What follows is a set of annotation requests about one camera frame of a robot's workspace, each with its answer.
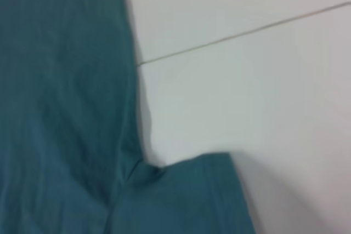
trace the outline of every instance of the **tile grout line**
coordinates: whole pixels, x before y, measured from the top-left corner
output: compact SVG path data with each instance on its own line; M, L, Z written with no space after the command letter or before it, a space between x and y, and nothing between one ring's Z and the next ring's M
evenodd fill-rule
M141 63L139 63L137 65L137 67L141 67L142 65L145 65L145 64L149 64L149 63L156 62L156 61L159 61L159 60L163 60L163 59L166 59L166 58L169 58L169 57L173 57L173 56L180 55L180 54L183 54L183 53L187 53L187 52L191 52L191 51L198 50L198 49L201 49L201 48L205 48L205 47L208 47L208 46L212 46L212 45L218 44L220 42L225 42L225 41L229 41L231 39L235 39L235 38L239 38L239 37L242 37L242 36L250 35L250 34L253 34L253 33L256 33L256 32L259 32L259 31L266 30L266 29L271 28L271 27L280 26L282 24L286 24L286 23L293 22L293 21L296 21L296 20L308 18L308 17L314 16L314 15L319 15L319 14L322 14L322 13L325 13L325 12L329 12L329 11L332 11L332 10L335 10L335 9L338 9L338 8L343 8L343 7L346 7L346 6L349 6L349 5L351 5L351 1L343 2L343 3L337 4L337 5L332 5L331 7L319 9L317 11L313 11L313 12L310 12L310 13L307 13L307 14L294 16L292 18L284 19L284 20L281 20L281 21L278 21L278 22L275 22L275 23L271 23L271 24L268 24L268 25L265 25L265 26L262 26L262 27L255 28L253 30L244 31L242 33L239 33L239 34L236 34L236 35L232 35L232 36L229 36L229 37L225 37L225 38L221 38L221 39L213 41L213 42L209 42L209 43L206 43L206 44L203 44L203 45L195 46L195 47L189 48L189 49L184 49L184 50L181 50L179 52L174 52L174 53L171 53L171 54L168 54L168 55L164 55L164 56L161 56L161 57L158 57L156 59L149 60L149 61L141 62Z

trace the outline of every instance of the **white tile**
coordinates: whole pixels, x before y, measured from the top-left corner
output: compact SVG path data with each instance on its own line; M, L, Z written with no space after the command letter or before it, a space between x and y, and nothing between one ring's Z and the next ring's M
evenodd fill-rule
M350 0L132 0L144 61Z
M143 65L149 158L234 151L269 234L328 233L312 230L306 204L351 233L350 17L345 7ZM306 201L265 185L240 151Z

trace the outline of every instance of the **teal fabric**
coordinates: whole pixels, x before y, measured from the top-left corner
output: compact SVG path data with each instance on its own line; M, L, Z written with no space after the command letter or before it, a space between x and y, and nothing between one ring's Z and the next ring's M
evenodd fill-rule
M124 0L0 0L0 233L253 233L227 154L143 160Z

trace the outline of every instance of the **teal shirt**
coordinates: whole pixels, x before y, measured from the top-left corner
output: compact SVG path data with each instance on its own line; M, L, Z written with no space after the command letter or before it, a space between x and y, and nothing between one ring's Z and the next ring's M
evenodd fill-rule
M228 154L145 163L124 0L0 0L0 233L252 234Z

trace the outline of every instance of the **white surface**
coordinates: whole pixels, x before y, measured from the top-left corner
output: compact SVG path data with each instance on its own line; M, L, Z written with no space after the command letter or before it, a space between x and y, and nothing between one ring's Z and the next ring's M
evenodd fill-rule
M345 7L143 65L149 158L232 151L265 233L351 233L350 18Z
M132 0L148 61L350 0Z

